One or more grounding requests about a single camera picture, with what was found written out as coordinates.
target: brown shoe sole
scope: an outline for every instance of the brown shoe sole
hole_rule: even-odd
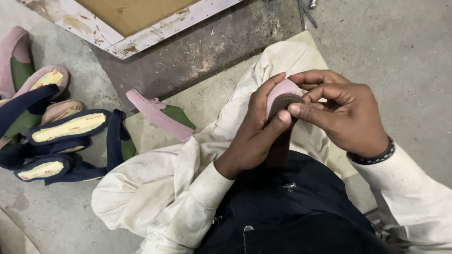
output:
[[[296,94],[282,94],[273,101],[268,115],[268,120],[265,123],[265,127],[278,115],[281,110],[285,110],[292,103],[304,103],[303,99]],[[287,157],[289,156],[290,136],[292,129],[297,118],[292,117],[292,124],[283,132],[272,144],[268,152],[267,158],[262,163],[265,167],[282,167],[286,164]]]

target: fingernail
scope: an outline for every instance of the fingernail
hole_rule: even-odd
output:
[[[290,122],[292,120],[291,115],[289,114],[289,112],[287,110],[281,110],[278,113],[278,117],[279,119],[281,119],[283,122]]]
[[[288,110],[290,112],[290,114],[292,114],[292,116],[296,116],[300,113],[300,106],[294,104],[294,105],[290,105]]]

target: person's right hand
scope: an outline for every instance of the person's right hand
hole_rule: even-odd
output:
[[[289,106],[293,116],[322,128],[338,147],[359,156],[369,158],[387,149],[389,139],[367,85],[352,83],[330,70],[305,71],[288,79],[308,90],[303,95],[305,104]],[[321,98],[327,102],[318,102]]]

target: black vest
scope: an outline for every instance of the black vest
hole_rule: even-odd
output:
[[[240,173],[212,223],[194,254],[389,252],[342,180],[294,151],[282,168]]]

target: white painted frame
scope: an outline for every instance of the white painted frame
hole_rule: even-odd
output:
[[[127,38],[75,0],[16,1],[115,57],[126,59],[243,0],[200,0]]]

